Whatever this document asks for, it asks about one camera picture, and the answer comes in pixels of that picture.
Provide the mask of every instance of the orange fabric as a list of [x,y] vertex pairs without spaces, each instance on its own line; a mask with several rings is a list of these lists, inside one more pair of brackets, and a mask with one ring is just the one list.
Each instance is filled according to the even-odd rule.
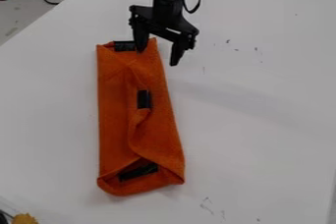
[[[97,46],[100,169],[98,186],[127,196],[184,183],[185,161],[164,71],[151,39],[142,53]],[[138,109],[139,90],[149,90],[151,109]],[[154,162],[155,173],[120,181],[125,171]]]

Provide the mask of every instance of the yellow object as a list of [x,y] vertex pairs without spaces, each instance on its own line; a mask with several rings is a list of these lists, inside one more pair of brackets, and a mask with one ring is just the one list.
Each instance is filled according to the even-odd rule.
[[28,213],[26,213],[15,216],[12,224],[38,224],[38,222],[34,217],[31,217]]

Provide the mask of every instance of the white table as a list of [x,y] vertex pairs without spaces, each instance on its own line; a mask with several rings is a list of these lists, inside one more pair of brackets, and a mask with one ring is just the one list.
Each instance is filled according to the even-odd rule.
[[326,223],[336,169],[336,0],[203,0],[168,67],[187,182],[95,183],[95,44],[130,39],[131,4],[66,0],[0,48],[0,196],[41,223]]

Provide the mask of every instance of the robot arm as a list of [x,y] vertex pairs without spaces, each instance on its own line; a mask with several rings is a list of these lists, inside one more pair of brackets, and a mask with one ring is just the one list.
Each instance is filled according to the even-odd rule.
[[146,48],[149,34],[153,33],[173,42],[170,65],[176,66],[184,52],[193,49],[199,31],[183,17],[185,7],[194,13],[200,5],[188,10],[185,0],[153,0],[153,7],[131,6],[130,25],[133,29],[137,51]]

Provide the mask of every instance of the floor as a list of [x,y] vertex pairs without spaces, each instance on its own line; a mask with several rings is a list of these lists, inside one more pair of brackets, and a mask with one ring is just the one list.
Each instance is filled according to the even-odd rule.
[[55,6],[43,0],[9,0],[0,2],[0,46]]

